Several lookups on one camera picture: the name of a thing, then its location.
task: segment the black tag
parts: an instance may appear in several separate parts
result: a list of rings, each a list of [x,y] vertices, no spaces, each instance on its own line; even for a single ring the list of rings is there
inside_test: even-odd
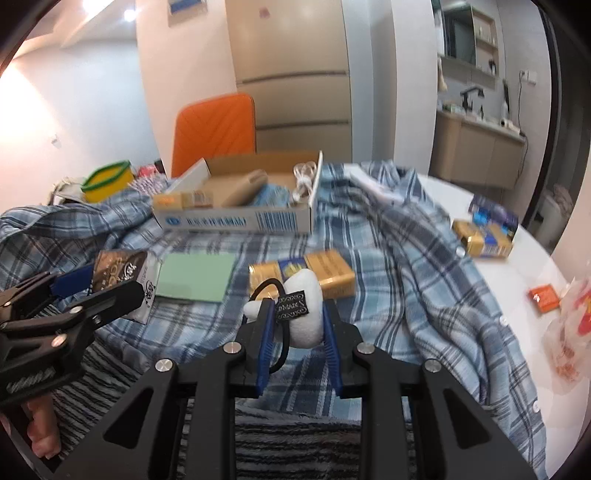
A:
[[[279,297],[275,306],[275,320],[277,321],[293,320],[309,313],[306,294],[303,290]]]

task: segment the blue gripper pad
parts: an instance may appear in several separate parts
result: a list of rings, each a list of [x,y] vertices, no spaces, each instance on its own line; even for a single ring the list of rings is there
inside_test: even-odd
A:
[[[322,304],[322,324],[324,327],[324,354],[329,365],[330,384],[335,389],[335,393],[340,396],[343,391],[343,379],[340,376],[339,348],[326,303]]]
[[[275,323],[275,302],[267,311],[267,320],[265,329],[261,338],[261,347],[258,355],[258,366],[256,376],[256,391],[262,395],[269,381],[269,368],[271,367],[271,358],[273,357],[273,324]]]
[[[58,298],[66,299],[82,290],[90,288],[93,270],[94,265],[88,264],[60,275],[51,285],[51,293]]]

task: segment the orange chair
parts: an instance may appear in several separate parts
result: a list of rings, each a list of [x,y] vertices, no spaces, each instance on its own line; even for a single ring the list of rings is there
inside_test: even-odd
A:
[[[174,132],[172,177],[201,158],[254,153],[255,104],[246,93],[194,103],[180,111]]]

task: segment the plastic bag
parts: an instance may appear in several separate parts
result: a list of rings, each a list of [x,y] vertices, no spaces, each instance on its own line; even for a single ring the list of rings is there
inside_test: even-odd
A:
[[[544,346],[556,373],[571,382],[589,376],[591,278],[574,281],[560,303],[560,317],[550,323]]]

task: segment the green notecard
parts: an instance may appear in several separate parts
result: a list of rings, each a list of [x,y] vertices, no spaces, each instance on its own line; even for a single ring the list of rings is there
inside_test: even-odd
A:
[[[170,254],[164,259],[156,295],[222,301],[236,255]]]

